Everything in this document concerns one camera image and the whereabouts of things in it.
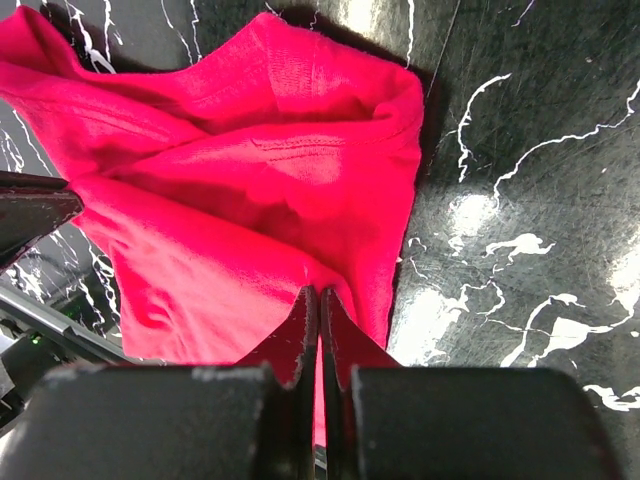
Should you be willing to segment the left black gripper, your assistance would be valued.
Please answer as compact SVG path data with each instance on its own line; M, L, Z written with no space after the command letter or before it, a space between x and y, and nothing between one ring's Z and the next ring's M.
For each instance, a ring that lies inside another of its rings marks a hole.
M80 196L61 178L1 172L1 269L77 217ZM115 343L8 287L1 289L1 428L10 430L31 391L65 364L139 364Z

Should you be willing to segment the red t-shirt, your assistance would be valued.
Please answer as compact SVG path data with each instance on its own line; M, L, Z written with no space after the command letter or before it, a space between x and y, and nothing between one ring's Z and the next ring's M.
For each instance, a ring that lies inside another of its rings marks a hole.
M83 202L128 356L236 362L306 286L386 345L421 161L410 71L262 13L186 69L95 73L22 6L1 96Z

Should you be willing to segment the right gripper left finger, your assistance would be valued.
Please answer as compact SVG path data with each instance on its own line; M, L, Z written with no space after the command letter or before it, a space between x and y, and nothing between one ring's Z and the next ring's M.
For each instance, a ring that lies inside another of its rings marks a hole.
M314 402L318 295L302 288L287 318L237 367L259 368L268 379L258 415L254 479L314 477Z

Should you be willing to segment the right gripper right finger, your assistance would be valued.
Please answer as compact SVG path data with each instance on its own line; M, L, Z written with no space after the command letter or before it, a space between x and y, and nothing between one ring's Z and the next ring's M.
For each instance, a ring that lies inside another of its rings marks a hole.
M357 367L398 368L400 364L350 318L333 288L319 306L323 357L327 477L358 479L358 434L352 371Z

